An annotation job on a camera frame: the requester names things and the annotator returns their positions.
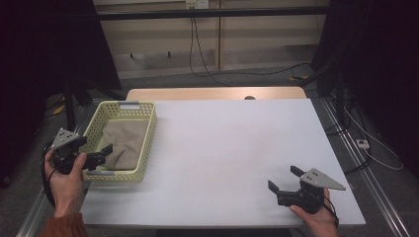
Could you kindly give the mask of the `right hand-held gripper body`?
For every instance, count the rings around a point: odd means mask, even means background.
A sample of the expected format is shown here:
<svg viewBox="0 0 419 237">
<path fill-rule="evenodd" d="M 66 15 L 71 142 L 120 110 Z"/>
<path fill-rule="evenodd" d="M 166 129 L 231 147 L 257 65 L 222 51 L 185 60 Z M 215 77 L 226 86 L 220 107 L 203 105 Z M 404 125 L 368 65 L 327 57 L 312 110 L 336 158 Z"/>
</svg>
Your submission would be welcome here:
<svg viewBox="0 0 419 237">
<path fill-rule="evenodd" d="M 276 195 L 278 205 L 297 205 L 305 212 L 315 214 L 324 204 L 324 190 L 345 191 L 346 188 L 319 170 L 304 171 L 299 178 L 300 188 L 295 192 L 281 191 Z"/>
</svg>

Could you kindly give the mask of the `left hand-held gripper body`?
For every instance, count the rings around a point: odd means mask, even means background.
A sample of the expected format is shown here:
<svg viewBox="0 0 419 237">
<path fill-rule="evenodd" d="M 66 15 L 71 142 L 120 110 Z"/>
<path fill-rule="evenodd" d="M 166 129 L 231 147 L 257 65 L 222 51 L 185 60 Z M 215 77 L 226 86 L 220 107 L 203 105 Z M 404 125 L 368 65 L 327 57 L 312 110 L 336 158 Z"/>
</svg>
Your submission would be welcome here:
<svg viewBox="0 0 419 237">
<path fill-rule="evenodd" d="M 55 136 L 50 148 L 54 151 L 52 157 L 53 167 L 61 174 L 69 174 L 73 168 L 75 159 L 79 155 L 77 139 L 82 137 L 78 133 L 61 128 Z M 83 170 L 95 170 L 99 165 L 106 163 L 106 157 L 101 157 L 99 152 L 87 154 Z"/>
</svg>

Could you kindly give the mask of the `beige pants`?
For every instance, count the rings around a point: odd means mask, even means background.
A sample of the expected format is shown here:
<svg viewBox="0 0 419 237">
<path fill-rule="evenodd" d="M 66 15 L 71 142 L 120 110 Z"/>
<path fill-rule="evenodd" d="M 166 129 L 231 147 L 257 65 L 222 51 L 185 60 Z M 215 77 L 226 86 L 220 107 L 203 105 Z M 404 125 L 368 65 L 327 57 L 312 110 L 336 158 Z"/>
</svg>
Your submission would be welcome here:
<svg viewBox="0 0 419 237">
<path fill-rule="evenodd" d="M 103 138 L 106 145 L 113 145 L 113 152 L 106 158 L 105 167 L 116 171 L 135 169 L 147 127 L 147 120 L 109 120 Z"/>
</svg>

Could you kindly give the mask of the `pale yellow plastic basket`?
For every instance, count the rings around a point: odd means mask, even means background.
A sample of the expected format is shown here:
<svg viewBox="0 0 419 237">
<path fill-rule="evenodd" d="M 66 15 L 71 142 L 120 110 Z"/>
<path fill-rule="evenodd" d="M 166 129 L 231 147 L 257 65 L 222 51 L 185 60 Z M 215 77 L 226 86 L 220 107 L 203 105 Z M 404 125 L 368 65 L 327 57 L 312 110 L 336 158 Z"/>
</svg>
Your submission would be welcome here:
<svg viewBox="0 0 419 237">
<path fill-rule="evenodd" d="M 141 147 L 137 166 L 133 170 L 116 171 L 99 165 L 95 170 L 84 171 L 84 178 L 92 182 L 140 182 L 145 174 L 145 168 L 150 152 L 157 115 L 153 103 L 144 102 L 102 102 L 94 112 L 84 132 L 87 143 L 80 148 L 81 152 L 93 153 L 101 151 L 105 146 L 103 129 L 109 120 L 147 120 L 148 127 Z"/>
</svg>

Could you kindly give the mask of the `person's right hand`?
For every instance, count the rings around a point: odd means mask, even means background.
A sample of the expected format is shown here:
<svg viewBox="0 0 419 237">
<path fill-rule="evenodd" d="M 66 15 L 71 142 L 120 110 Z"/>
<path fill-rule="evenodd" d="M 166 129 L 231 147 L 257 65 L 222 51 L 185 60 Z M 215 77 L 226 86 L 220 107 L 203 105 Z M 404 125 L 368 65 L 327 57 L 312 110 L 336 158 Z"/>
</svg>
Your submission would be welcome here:
<svg viewBox="0 0 419 237">
<path fill-rule="evenodd" d="M 290 211 L 302 219 L 314 237 L 340 237 L 331 210 L 330 193 L 327 189 L 324 190 L 324 204 L 315 214 L 307 213 L 297 205 L 290 206 Z"/>
</svg>

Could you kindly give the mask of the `person's left hand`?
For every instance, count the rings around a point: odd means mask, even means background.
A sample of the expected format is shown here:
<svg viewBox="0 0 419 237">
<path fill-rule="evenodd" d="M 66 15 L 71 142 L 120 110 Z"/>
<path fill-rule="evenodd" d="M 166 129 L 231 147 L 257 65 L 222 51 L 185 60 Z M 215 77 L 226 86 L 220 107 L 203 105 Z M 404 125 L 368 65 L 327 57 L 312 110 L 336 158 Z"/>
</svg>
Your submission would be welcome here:
<svg viewBox="0 0 419 237">
<path fill-rule="evenodd" d="M 74 161 L 71 172 L 68 175 L 63 175 L 55 171 L 51 165 L 53 153 L 53 150 L 46 153 L 43 166 L 55 204 L 53 216 L 59 218 L 78 213 L 81 208 L 83 194 L 82 168 L 87 155 L 85 153 L 79 154 Z"/>
</svg>

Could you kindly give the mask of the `black metal stand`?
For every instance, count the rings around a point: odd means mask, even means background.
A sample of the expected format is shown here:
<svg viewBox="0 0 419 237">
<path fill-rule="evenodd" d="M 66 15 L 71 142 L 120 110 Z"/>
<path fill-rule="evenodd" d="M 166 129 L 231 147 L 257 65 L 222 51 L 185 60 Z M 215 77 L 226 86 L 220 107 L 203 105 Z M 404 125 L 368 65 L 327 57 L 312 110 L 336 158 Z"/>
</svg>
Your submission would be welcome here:
<svg viewBox="0 0 419 237">
<path fill-rule="evenodd" d="M 307 79 L 299 82 L 297 86 L 303 88 L 312 82 L 316 82 L 317 93 L 320 97 L 331 96 L 332 91 L 336 91 L 336 117 L 338 122 L 344 125 L 344 85 L 339 63 L 336 60 L 329 60 Z"/>
<path fill-rule="evenodd" d="M 89 93 L 95 90 L 111 99 L 123 101 L 125 97 L 117 93 L 122 89 L 118 77 L 108 80 L 104 78 L 88 78 L 82 76 L 67 77 L 63 82 L 63 96 L 66 112 L 66 124 L 69 130 L 76 128 L 76 112 L 73 101 L 76 100 L 81 107 L 88 107 L 93 103 L 93 97 Z"/>
</svg>

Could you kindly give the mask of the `black curtain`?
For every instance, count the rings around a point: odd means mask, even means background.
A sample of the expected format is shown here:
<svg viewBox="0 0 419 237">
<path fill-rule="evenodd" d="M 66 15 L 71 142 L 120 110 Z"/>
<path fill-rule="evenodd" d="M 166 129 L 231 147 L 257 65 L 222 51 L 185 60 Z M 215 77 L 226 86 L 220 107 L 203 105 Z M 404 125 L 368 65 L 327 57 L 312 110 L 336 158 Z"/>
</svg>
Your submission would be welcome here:
<svg viewBox="0 0 419 237">
<path fill-rule="evenodd" d="M 329 61 L 419 177 L 419 0 L 329 0 L 310 66 Z"/>
<path fill-rule="evenodd" d="M 93 0 L 0 0 L 0 189 L 26 152 L 46 99 L 90 102 L 122 85 Z"/>
</svg>

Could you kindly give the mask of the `light wooden table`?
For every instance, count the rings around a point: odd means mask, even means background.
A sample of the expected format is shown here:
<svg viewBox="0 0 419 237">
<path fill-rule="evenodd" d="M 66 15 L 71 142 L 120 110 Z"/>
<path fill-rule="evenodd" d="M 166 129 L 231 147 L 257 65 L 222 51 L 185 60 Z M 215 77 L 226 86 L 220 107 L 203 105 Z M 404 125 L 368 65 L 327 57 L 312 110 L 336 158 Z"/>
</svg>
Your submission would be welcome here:
<svg viewBox="0 0 419 237">
<path fill-rule="evenodd" d="M 132 89 L 128 101 L 179 101 L 179 100 L 256 100 L 306 99 L 299 87 L 214 87 L 214 88 L 158 88 Z"/>
</svg>

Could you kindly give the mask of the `black horizontal bar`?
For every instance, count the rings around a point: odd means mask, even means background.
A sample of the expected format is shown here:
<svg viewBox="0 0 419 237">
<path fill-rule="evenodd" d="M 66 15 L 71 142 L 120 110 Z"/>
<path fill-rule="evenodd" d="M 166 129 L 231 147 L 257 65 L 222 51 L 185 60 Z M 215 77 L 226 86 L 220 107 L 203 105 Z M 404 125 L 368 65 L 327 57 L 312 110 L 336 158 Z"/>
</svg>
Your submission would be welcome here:
<svg viewBox="0 0 419 237">
<path fill-rule="evenodd" d="M 140 12 L 98 12 L 96 18 L 101 21 L 118 20 L 157 20 L 189 18 L 224 18 L 224 17 L 258 17 L 258 16 L 305 16 L 326 15 L 327 6 L 317 7 L 284 7 L 284 8 L 240 8 L 240 9 L 198 9 L 198 10 L 164 10 Z"/>
</svg>

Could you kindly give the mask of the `aluminium floor rail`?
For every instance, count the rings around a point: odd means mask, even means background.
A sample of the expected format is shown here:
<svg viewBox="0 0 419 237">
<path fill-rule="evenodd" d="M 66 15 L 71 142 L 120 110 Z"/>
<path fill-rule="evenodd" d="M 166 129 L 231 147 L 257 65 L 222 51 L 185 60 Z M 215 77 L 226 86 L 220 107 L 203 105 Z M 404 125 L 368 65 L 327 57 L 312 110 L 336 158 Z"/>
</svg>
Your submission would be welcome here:
<svg viewBox="0 0 419 237">
<path fill-rule="evenodd" d="M 322 104 L 331 121 L 337 126 L 337 130 L 339 130 L 339 136 L 345 144 L 345 147 L 348 150 L 353 162 L 356 166 L 361 165 L 363 162 L 365 162 L 364 155 L 350 132 L 343 131 L 343 127 L 340 125 L 337 116 L 335 115 L 336 110 L 333 108 L 332 103 L 323 100 Z M 373 174 L 371 168 L 366 167 L 359 171 L 359 174 L 363 178 L 368 190 L 375 200 L 384 220 L 392 232 L 392 235 L 394 237 L 412 237 L 400 214 L 388 198 L 384 189 L 379 184 L 377 177 Z"/>
<path fill-rule="evenodd" d="M 73 125 L 66 125 L 72 132 L 82 134 L 87 128 L 88 121 L 97 106 L 101 102 L 100 99 L 94 99 L 87 106 L 81 106 L 78 104 L 73 108 L 74 123 Z M 38 228 L 42 222 L 44 213 L 50 208 L 50 204 L 47 197 L 44 194 L 43 188 L 41 188 L 35 195 L 35 200 L 29 209 L 16 237 L 35 237 L 37 235 Z"/>
</svg>

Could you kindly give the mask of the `white wall socket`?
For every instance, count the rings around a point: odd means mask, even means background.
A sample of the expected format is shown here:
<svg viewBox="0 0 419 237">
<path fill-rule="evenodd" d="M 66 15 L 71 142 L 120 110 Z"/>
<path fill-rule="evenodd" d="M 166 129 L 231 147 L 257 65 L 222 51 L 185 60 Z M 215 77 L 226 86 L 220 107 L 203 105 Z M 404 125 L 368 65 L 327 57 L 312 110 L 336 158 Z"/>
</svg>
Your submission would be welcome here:
<svg viewBox="0 0 419 237">
<path fill-rule="evenodd" d="M 208 9 L 210 7 L 209 0 L 185 0 L 186 8 L 193 9 Z"/>
</svg>

